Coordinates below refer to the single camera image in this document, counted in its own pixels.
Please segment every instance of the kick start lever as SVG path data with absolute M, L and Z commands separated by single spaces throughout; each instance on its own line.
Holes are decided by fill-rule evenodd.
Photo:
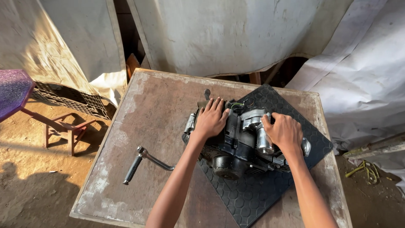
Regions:
M 154 156 L 150 155 L 148 153 L 148 151 L 141 146 L 138 146 L 136 151 L 139 153 L 139 155 L 135 158 L 134 163 L 132 163 L 131 167 L 128 170 L 127 175 L 125 176 L 125 179 L 123 182 L 123 184 L 125 184 L 125 185 L 128 185 L 129 182 L 132 180 L 132 177 L 134 177 L 136 169 L 138 168 L 138 166 L 141 163 L 143 158 L 149 159 L 151 162 L 155 163 L 156 165 L 158 165 L 159 167 L 161 167 L 164 170 L 173 171 L 173 169 L 175 169 L 175 166 L 166 165 L 164 162 L 162 162 L 162 161 L 158 160 L 157 158 L 155 158 Z

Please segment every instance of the debris on ground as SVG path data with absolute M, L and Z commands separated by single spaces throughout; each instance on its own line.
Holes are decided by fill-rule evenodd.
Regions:
M 377 168 L 375 167 L 375 165 L 373 163 L 371 163 L 371 165 L 373 165 L 373 167 L 374 167 L 374 170 L 375 170 L 375 172 L 374 172 L 374 170 L 371 167 L 370 168 L 366 167 L 366 164 L 368 164 L 368 166 L 370 166 L 370 163 L 363 161 L 356 169 L 354 169 L 353 171 L 351 171 L 349 173 L 346 173 L 345 177 L 350 177 L 351 175 L 353 175 L 355 172 L 357 172 L 359 170 L 361 170 L 361 171 L 365 170 L 367 172 L 367 183 L 369 185 L 376 184 L 379 179 L 379 174 L 378 174 Z

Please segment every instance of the worn table surface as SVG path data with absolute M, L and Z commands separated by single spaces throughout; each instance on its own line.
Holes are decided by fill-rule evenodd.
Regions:
M 181 134 L 197 102 L 211 97 L 236 100 L 257 85 L 136 69 L 127 93 L 100 146 L 71 217 L 125 227 L 142 228 L 170 172 L 144 160 L 130 184 L 122 181 L 142 145 L 156 158 L 175 164 L 185 146 Z M 276 91 L 329 138 L 319 95 L 288 89 Z M 349 211 L 333 153 L 311 174 L 340 228 L 351 228 Z M 215 190 L 196 165 L 179 228 L 237 228 Z M 304 227 L 296 190 L 290 188 L 253 226 Z

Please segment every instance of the black rubber mat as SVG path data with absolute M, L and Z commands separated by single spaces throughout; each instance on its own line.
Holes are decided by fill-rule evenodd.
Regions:
M 331 151 L 332 143 L 271 86 L 262 85 L 238 102 L 242 103 L 248 97 L 255 100 L 255 106 L 266 108 L 267 112 L 289 115 L 301 123 L 304 137 L 311 143 L 311 152 L 304 157 L 309 169 Z M 241 228 L 251 226 L 294 183 L 290 172 L 277 171 L 244 175 L 237 181 L 230 181 L 213 175 L 205 160 L 198 164 Z

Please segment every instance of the wire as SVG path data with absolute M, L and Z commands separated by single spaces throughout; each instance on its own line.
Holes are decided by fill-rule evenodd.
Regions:
M 241 106 L 244 106 L 244 104 L 241 104 L 241 103 L 234 103 L 234 104 L 232 104 L 232 106 L 231 106 L 230 108 L 232 109 L 234 105 L 241 105 Z

